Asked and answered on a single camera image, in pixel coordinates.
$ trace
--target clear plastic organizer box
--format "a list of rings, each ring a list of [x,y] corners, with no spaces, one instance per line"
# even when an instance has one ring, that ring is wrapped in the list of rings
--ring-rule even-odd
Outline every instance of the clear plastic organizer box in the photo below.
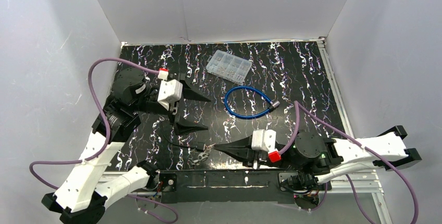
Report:
[[[208,61],[207,71],[210,74],[243,85],[251,67],[251,61],[217,50]]]

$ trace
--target black marble table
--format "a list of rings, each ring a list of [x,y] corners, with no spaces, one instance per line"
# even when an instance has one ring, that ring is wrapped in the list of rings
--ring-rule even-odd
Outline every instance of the black marble table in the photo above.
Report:
[[[244,84],[279,100],[280,107],[254,120],[241,120],[229,115],[223,98],[229,89],[237,85],[205,70],[210,57],[218,49],[251,60],[253,65]],[[251,135],[254,129],[273,129],[277,132],[277,142],[287,143],[294,127],[293,103],[296,100],[318,117],[343,130],[316,42],[125,46],[120,57],[156,70],[167,68],[172,72],[184,72],[189,81],[212,99],[210,103],[185,101],[186,106],[182,107],[182,115],[186,119],[208,126],[208,131],[175,136],[171,126],[162,123],[165,134],[177,144],[195,146],[198,141],[227,143]],[[116,75],[125,68],[125,65],[119,64]],[[154,76],[149,77],[152,84],[158,83]],[[267,107],[260,96],[247,91],[233,92],[230,101],[231,107],[240,114],[256,114]],[[209,160],[192,167],[190,160],[197,157],[196,151],[172,146],[162,138],[159,125],[167,121],[164,116],[140,114],[140,117],[141,125],[114,157],[107,171],[126,171],[142,160],[155,163],[161,170],[243,168],[241,163],[218,151],[212,151]],[[304,114],[301,115],[300,128],[317,131],[323,136],[338,137]]]

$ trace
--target blue ring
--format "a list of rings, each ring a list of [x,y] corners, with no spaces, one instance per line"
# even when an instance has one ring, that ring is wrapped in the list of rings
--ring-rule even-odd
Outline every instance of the blue ring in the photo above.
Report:
[[[224,96],[224,106],[226,107],[226,110],[229,112],[229,114],[231,114],[231,115],[233,115],[233,116],[235,116],[235,117],[237,117],[239,119],[250,120],[250,119],[260,118],[260,117],[265,116],[267,113],[270,112],[270,109],[266,109],[266,110],[264,110],[261,113],[258,113],[256,115],[251,115],[251,116],[243,116],[243,115],[240,115],[240,114],[237,114],[237,113],[233,112],[232,109],[227,104],[227,101],[229,99],[230,94],[233,91],[235,91],[235,90],[250,90],[250,91],[253,91],[253,92],[257,93],[258,95],[262,96],[268,103],[270,103],[270,104],[272,103],[272,101],[270,100],[270,98],[268,98],[268,96],[266,96],[263,92],[255,89],[255,88],[252,88],[252,87],[249,87],[249,86],[234,87],[234,88],[230,89],[229,91],[227,91],[226,95]]]

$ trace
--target coiled blue cable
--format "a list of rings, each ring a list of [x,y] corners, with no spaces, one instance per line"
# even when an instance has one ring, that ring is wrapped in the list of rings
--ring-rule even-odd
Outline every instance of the coiled blue cable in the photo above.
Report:
[[[268,102],[270,104],[270,106],[266,110],[264,110],[261,113],[258,113],[256,115],[244,116],[244,115],[237,114],[237,113],[233,112],[232,109],[227,104],[230,94],[235,90],[253,91],[253,92],[257,93],[258,95],[262,96],[266,100],[266,102]],[[224,96],[224,106],[226,107],[226,110],[229,112],[229,114],[231,114],[239,119],[250,120],[250,119],[260,118],[260,117],[265,116],[266,114],[272,112],[273,110],[275,110],[275,108],[277,108],[279,106],[279,102],[278,101],[272,102],[272,100],[270,100],[270,98],[268,98],[268,96],[266,96],[263,92],[255,89],[255,88],[252,88],[249,86],[238,86],[238,87],[234,87],[234,88],[230,89],[229,91],[227,91],[226,95]]]

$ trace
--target white wall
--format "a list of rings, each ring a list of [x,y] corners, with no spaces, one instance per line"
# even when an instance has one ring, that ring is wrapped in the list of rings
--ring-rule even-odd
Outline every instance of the white wall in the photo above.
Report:
[[[128,43],[317,38],[346,0],[98,0]]]
[[[403,170],[420,203],[418,223],[440,223],[442,0],[348,0],[328,35],[355,134],[404,125],[423,161]],[[394,173],[379,174],[394,223],[410,223],[411,196]]]
[[[117,57],[119,41],[97,0],[0,0],[0,216],[2,223],[59,223],[41,203],[52,189],[34,179],[37,159],[77,159],[97,116],[89,66]],[[115,64],[96,70],[104,100]],[[39,166],[60,185],[69,166]]]

